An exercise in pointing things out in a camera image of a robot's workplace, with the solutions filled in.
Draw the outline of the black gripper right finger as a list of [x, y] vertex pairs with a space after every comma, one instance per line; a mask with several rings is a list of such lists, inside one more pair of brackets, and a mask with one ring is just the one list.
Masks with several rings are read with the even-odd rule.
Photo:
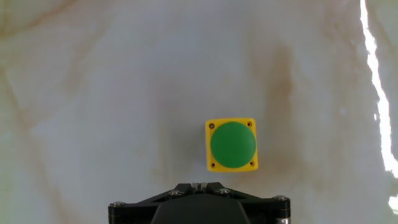
[[246, 217], [248, 223], [290, 223], [290, 199], [283, 195], [260, 198], [229, 189], [219, 182], [199, 183], [198, 194], [207, 196], [200, 202], [206, 213], [233, 221]]

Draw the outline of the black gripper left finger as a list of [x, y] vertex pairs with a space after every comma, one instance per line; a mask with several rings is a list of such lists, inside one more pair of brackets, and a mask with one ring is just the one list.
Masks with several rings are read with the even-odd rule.
[[199, 183], [178, 184], [174, 189], [137, 203], [113, 202], [108, 205], [109, 224], [150, 223], [164, 202], [197, 193]]

